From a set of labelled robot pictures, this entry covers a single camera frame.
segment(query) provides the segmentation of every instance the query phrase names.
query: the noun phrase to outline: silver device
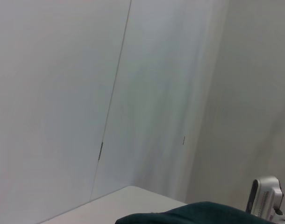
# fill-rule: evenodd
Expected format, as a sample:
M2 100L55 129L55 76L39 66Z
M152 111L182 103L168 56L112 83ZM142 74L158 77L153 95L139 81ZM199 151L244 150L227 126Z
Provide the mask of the silver device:
M274 176L255 179L249 195L246 212L277 224L285 224L280 210L284 194Z

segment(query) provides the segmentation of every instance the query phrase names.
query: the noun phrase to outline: dark green fabric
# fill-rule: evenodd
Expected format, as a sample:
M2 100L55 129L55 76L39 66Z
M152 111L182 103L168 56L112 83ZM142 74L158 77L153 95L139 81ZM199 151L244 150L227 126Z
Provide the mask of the dark green fabric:
M116 224L271 224L261 218L226 205L200 202L163 213L138 213Z

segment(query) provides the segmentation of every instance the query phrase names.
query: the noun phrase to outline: green cloth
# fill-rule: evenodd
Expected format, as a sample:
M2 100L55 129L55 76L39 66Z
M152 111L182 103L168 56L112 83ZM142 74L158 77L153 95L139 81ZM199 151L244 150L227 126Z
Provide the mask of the green cloth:
M271 224L244 211L216 203L188 204L163 213L138 213L115 224Z

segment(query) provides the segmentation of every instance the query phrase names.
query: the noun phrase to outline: white table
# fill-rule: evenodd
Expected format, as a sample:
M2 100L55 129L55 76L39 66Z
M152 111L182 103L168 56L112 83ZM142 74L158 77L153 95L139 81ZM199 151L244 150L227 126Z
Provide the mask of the white table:
M164 212L185 203L138 188L125 187L43 224L114 224L133 213Z

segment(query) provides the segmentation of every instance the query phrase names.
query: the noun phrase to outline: white wall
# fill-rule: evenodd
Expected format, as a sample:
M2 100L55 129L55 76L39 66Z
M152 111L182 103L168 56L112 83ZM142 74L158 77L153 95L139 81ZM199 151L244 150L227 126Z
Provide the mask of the white wall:
M215 14L226 5L132 1L93 198L136 185L184 199L184 170L193 161L186 160L186 144L198 132L191 127L202 114L219 45L215 25L223 25ZM216 32L216 39L210 36Z
M0 224L90 200L129 4L0 1Z
M285 0L230 1L192 171L187 202L244 210L262 175L285 194Z

